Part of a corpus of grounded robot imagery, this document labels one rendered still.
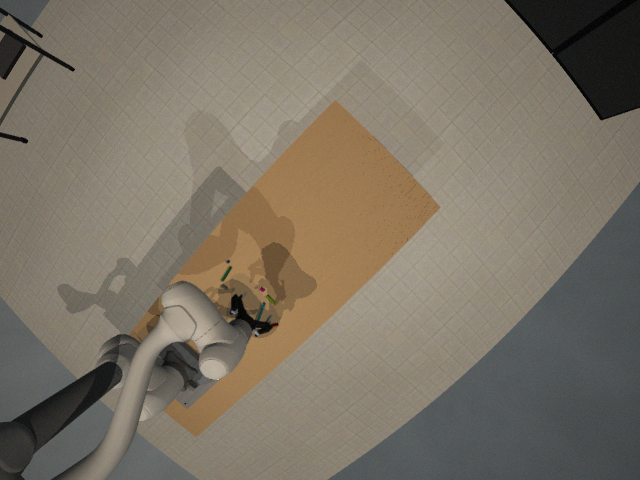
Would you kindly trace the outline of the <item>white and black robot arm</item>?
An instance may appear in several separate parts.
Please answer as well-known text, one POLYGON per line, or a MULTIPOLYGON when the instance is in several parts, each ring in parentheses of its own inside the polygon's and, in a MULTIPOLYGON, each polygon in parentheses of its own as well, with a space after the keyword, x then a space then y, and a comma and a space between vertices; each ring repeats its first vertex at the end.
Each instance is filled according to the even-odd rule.
POLYGON ((201 352, 199 369, 209 379, 235 369, 252 336, 249 323, 228 323, 207 295, 186 281, 167 287, 161 303, 159 322, 141 344, 126 334, 112 337, 101 346, 94 370, 11 422, 0 423, 0 480, 25 480, 21 474, 36 451, 112 388, 122 388, 100 444, 51 479, 106 480, 129 449, 139 421, 162 412, 180 391, 197 388, 192 378, 198 371, 173 351, 163 368, 155 362, 171 343, 192 339, 201 352))

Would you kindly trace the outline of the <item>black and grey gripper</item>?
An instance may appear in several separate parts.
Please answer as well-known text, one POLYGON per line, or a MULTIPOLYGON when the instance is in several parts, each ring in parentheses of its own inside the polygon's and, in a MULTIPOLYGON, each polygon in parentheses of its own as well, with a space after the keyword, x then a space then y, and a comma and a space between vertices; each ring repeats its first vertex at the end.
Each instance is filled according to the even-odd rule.
POLYGON ((242 319, 242 320, 248 322, 249 325, 252 328, 252 331, 255 333, 255 336, 258 337, 260 334, 267 333, 273 328, 272 326, 270 326, 272 315, 270 315, 267 318, 266 322, 253 320, 253 318, 250 317, 250 315, 246 312, 246 309, 244 309, 244 305, 243 305, 243 302, 242 302, 242 298, 247 293, 248 292, 246 291, 242 296, 240 295, 239 297, 237 296, 237 294, 235 294, 231 298, 231 311, 229 313, 230 314, 234 314, 236 316, 235 319, 242 319), (232 309, 233 307, 234 307, 234 309, 232 309), (237 312, 237 310, 238 310, 238 312, 237 312), (239 313, 239 312, 243 312, 243 313, 239 313), (241 315, 243 315, 243 316, 241 316, 241 315), (244 315, 246 315, 246 316, 244 316, 244 315), (249 318, 247 318, 247 316, 251 320, 249 320, 249 318), (261 328, 261 329, 256 329, 256 328, 261 328))

